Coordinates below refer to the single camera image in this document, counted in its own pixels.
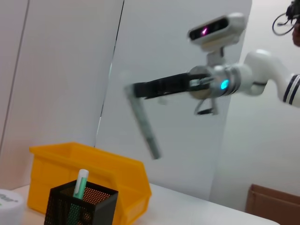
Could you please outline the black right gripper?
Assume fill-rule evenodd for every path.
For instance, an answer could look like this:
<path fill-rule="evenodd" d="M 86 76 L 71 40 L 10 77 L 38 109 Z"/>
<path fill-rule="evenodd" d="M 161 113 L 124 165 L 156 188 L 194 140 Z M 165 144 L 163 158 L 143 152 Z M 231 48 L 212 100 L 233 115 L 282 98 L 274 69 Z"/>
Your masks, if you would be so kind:
<path fill-rule="evenodd" d="M 212 77 L 207 74 L 178 74 L 149 82 L 133 84 L 136 98 L 157 98 L 186 92 L 208 90 Z"/>

